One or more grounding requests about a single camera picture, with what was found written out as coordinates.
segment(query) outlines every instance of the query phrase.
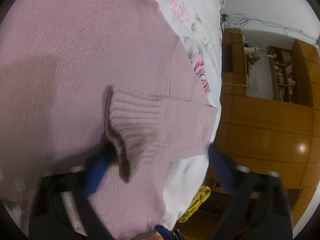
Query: bookshelf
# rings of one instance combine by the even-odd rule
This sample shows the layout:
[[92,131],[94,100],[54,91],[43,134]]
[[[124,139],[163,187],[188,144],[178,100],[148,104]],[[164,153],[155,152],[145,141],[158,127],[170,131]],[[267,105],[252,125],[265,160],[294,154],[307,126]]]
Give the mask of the bookshelf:
[[290,50],[269,46],[269,57],[273,100],[301,105],[299,78],[296,65],[292,62]]

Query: cable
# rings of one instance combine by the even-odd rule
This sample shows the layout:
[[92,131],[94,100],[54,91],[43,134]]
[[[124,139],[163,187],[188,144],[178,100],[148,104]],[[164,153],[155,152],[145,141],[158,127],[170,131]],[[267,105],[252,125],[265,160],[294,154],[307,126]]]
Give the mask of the cable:
[[272,28],[279,28],[279,29],[283,29],[284,30],[284,34],[286,36],[288,36],[289,32],[294,32],[294,33],[298,33],[300,35],[303,35],[305,37],[308,37],[312,40],[314,40],[315,38],[314,37],[311,37],[305,33],[303,33],[302,30],[293,30],[292,27],[286,27],[286,26],[283,26],[281,24],[276,24],[276,23],[273,23],[273,22],[268,22],[268,21],[262,21],[262,20],[259,20],[255,17],[253,18],[248,18],[245,14],[235,14],[235,15],[238,15],[238,16],[242,16],[242,17],[235,17],[231,20],[228,21],[228,25],[229,25],[229,28],[231,28],[231,24],[233,24],[234,26],[238,26],[239,28],[243,28],[245,27],[250,21],[258,21],[258,22],[261,22],[262,24],[266,25],[266,26],[269,26],[269,27],[272,27]]
[[231,32],[231,33],[241,33],[241,34],[242,34],[241,29],[232,30],[232,28],[230,27],[230,24],[229,24],[229,29],[228,29],[227,31],[228,31],[228,32]]
[[274,56],[274,55],[272,56],[272,55],[268,55],[268,54],[264,54],[264,55],[262,55],[262,56],[261,56],[261,58],[263,58],[263,56],[271,57],[271,58],[275,58],[275,56]]
[[244,86],[248,88],[247,85],[237,85],[237,84],[231,84],[231,83],[222,83],[222,85]]
[[[267,53],[267,50],[266,50],[265,48],[259,48],[259,49],[264,49],[264,51],[266,52],[266,54],[268,54],[268,53]],[[259,49],[257,49],[257,51],[258,51]]]

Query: wooden cabinet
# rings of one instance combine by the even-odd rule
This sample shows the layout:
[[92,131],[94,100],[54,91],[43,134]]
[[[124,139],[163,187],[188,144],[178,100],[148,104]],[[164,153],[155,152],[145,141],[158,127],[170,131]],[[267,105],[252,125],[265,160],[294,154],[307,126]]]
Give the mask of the wooden cabinet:
[[320,64],[319,54],[314,46],[299,40],[296,40],[296,44],[300,47],[302,55],[305,59]]
[[309,72],[310,82],[320,84],[320,65],[310,60],[305,60]]
[[308,187],[300,191],[295,207],[307,206],[315,193],[317,187]]
[[263,98],[234,96],[231,122],[311,135],[312,108]]
[[302,215],[304,214],[304,212],[306,211],[308,206],[304,206],[304,207],[298,207],[298,208],[294,208],[292,210],[292,222],[298,222],[299,219],[302,217]]
[[311,83],[313,108],[320,110],[320,85]]
[[210,197],[199,207],[204,212],[209,212],[218,216],[222,216],[228,209],[232,201],[232,196],[212,191]]
[[195,212],[187,222],[177,223],[186,240],[207,240],[214,228],[220,223],[220,217],[205,212]]
[[320,180],[320,163],[308,163],[301,188],[317,186]]
[[223,33],[221,77],[222,94],[246,95],[247,66],[239,29],[225,29]]
[[307,162],[311,135],[231,124],[224,152],[247,158]]
[[[224,61],[229,72],[222,73],[223,83],[246,82],[241,39],[239,33],[224,34],[223,42],[231,54],[229,61]],[[301,41],[295,42],[290,55],[297,79],[297,96],[290,98],[295,104],[247,97],[245,87],[222,85],[221,122],[214,142],[253,172],[278,172],[284,188],[295,192],[292,215],[296,223],[320,180],[320,60],[315,49]],[[210,181],[216,180],[208,172],[207,179],[210,176]],[[224,193],[222,188],[212,191]]]
[[[315,63],[305,58],[309,56],[308,53],[306,55],[306,51],[303,51],[306,50],[306,46],[309,47],[306,43],[296,40],[291,51],[269,47],[268,54],[276,55],[276,58],[269,58],[274,100],[313,106],[308,70],[310,69],[316,75],[315,80],[318,79],[320,73],[318,73]],[[285,53],[290,53],[291,60],[284,60]]]
[[247,166],[256,173],[268,174],[269,171],[278,172],[285,189],[299,188],[306,167],[305,163],[273,162],[239,156],[233,156],[233,159],[237,164]]

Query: knit sweater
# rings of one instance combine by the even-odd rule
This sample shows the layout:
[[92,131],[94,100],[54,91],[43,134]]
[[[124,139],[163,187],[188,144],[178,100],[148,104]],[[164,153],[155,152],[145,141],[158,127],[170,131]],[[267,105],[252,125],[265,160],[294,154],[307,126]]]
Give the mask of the knit sweater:
[[0,58],[0,197],[27,222],[41,172],[108,139],[118,163],[92,207],[116,239],[158,224],[172,163],[205,154],[216,109],[155,0],[16,0]]

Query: white bedding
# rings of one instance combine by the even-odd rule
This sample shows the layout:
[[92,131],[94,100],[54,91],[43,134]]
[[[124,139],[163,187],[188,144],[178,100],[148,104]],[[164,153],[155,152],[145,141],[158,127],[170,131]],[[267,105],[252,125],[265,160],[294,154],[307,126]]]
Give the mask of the white bedding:
[[[156,0],[171,28],[180,37],[196,74],[202,81],[209,103],[218,109],[211,141],[221,116],[220,9],[225,0]],[[207,155],[174,164],[164,187],[166,213],[162,224],[172,229],[202,184],[208,168]]]

